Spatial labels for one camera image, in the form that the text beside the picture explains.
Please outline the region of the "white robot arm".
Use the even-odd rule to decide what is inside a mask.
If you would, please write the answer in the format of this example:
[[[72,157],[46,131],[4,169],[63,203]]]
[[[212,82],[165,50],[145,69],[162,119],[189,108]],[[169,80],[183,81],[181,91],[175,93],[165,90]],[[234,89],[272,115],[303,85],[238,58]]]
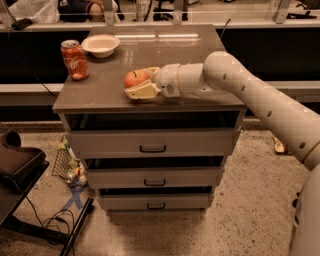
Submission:
[[[301,162],[310,176],[296,206],[288,256],[320,256],[320,116],[250,73],[234,56],[216,51],[197,64],[169,64],[131,72],[131,99],[196,95],[238,97]]]

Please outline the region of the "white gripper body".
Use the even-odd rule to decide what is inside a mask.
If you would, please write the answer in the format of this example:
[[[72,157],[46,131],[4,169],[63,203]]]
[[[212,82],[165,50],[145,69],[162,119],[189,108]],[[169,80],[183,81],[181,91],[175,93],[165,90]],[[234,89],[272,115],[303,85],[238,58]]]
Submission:
[[[180,97],[178,85],[179,64],[169,64],[160,68],[155,75],[155,83],[164,97]]]

